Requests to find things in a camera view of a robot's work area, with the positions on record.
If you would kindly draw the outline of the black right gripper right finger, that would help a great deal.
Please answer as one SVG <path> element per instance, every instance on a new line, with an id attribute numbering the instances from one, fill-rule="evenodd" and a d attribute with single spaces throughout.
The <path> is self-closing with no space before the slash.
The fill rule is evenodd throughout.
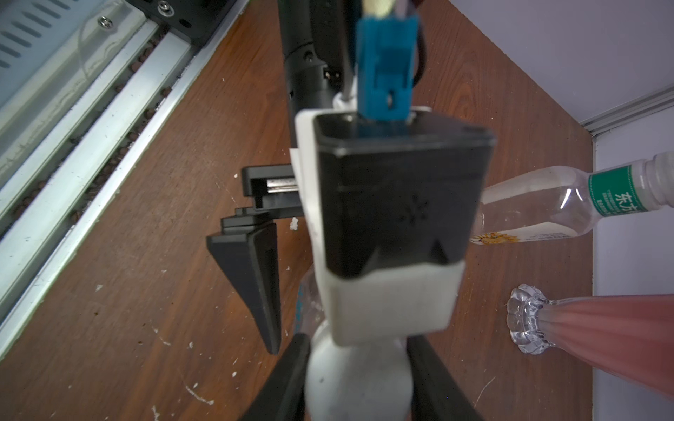
<path id="1" fill-rule="evenodd" d="M 414 380 L 412 420 L 483 420 L 425 336 L 409 338 L 407 354 Z"/>

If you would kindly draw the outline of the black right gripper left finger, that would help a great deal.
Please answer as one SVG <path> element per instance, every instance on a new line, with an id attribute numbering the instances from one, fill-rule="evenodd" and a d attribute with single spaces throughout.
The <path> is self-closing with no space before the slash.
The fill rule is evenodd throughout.
<path id="1" fill-rule="evenodd" d="M 240 420 L 304 420 L 305 376 L 311 352 L 311 339 L 305 333 L 292 337 L 257 394 Z"/>

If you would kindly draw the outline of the teal print clear bottle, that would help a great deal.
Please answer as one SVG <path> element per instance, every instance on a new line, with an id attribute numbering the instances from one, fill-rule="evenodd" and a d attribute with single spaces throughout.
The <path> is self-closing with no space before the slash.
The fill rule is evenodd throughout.
<path id="1" fill-rule="evenodd" d="M 299 284 L 294 333 L 303 333 L 312 338 L 324 320 L 325 311 L 319 295 L 314 266 L 311 266 Z"/>

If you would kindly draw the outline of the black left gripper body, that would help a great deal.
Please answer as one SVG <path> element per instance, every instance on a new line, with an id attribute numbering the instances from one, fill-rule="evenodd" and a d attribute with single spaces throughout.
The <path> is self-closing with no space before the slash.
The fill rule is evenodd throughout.
<path id="1" fill-rule="evenodd" d="M 291 164 L 246 167 L 240 173 L 243 196 L 251 198 L 252 205 L 237 208 L 235 215 L 221 219 L 221 231 L 303 217 L 298 182 Z"/>

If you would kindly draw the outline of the white bottle cap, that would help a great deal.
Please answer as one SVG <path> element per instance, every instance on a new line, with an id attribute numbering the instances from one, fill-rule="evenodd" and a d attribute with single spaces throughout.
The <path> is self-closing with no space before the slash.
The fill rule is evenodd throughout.
<path id="1" fill-rule="evenodd" d="M 649 191 L 655 201 L 661 205 L 673 207 L 674 202 L 674 152 L 655 155 L 645 163 L 645 176 Z"/>
<path id="2" fill-rule="evenodd" d="M 340 347 L 328 322 L 312 337 L 305 407 L 312 420 L 404 420 L 414 380 L 402 339 Z"/>

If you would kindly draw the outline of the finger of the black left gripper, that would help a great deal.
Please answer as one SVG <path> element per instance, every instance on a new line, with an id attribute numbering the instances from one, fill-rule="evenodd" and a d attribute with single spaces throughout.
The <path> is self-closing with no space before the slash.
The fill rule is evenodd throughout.
<path id="1" fill-rule="evenodd" d="M 206 238 L 209 253 L 249 309 L 269 354 L 280 352 L 277 225 L 271 220 L 223 220 Z"/>

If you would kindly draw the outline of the green label clear bottle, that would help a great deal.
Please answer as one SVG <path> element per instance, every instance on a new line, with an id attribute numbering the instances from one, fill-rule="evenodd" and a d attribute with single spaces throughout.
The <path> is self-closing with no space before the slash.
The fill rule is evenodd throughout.
<path id="1" fill-rule="evenodd" d="M 667 205 L 659 205 L 649 191 L 647 161 L 595 173 L 553 166 L 490 186 L 482 194 L 470 242 L 570 239 L 589 233 L 602 219 L 658 211 Z"/>

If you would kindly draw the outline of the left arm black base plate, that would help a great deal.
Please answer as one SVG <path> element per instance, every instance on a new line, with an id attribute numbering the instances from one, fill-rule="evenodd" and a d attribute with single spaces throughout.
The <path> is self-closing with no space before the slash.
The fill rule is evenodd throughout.
<path id="1" fill-rule="evenodd" d="M 234 0 L 128 0 L 160 26 L 203 47 L 235 4 Z"/>

